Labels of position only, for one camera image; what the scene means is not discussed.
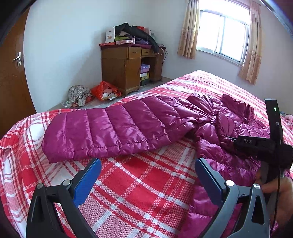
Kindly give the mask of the person's right hand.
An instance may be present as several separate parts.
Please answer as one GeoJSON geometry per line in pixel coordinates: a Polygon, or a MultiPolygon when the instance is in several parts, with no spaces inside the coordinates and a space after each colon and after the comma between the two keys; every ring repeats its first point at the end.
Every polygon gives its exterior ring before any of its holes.
{"type": "Polygon", "coordinates": [[[271,212],[271,221],[274,221],[275,208],[277,208],[276,222],[283,228],[292,217],[292,178],[283,177],[273,179],[268,183],[262,182],[261,169],[256,172],[256,183],[261,185],[263,193],[270,194],[268,210],[271,212]]]}

